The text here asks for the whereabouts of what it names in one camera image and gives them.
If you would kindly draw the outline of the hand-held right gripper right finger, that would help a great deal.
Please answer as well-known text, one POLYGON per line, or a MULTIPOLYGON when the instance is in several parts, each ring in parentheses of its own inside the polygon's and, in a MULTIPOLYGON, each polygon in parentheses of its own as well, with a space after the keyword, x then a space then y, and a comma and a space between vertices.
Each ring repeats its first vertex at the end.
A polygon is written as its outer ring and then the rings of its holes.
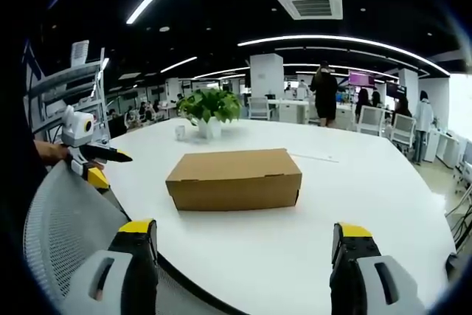
POLYGON ((417 284, 390 255, 382 255, 361 226, 333 227, 330 299, 332 314, 424 314, 417 284))

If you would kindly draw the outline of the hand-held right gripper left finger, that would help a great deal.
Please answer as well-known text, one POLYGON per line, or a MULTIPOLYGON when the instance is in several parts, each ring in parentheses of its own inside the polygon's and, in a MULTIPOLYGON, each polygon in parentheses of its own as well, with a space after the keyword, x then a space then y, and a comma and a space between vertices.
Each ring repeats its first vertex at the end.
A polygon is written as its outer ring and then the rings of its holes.
POLYGON ((63 314, 155 314, 157 225, 152 218, 121 226, 106 250, 90 256, 70 279, 63 314))

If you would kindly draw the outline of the person's left hand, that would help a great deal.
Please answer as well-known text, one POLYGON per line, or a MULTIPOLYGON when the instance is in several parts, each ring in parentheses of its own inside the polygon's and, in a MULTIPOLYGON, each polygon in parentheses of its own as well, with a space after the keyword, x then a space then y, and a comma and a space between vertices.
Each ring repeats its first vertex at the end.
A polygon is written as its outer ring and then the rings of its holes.
POLYGON ((36 150, 41 158, 41 161, 46 166, 54 166, 61 160, 66 160, 69 155, 67 147, 50 142, 34 141, 36 150))

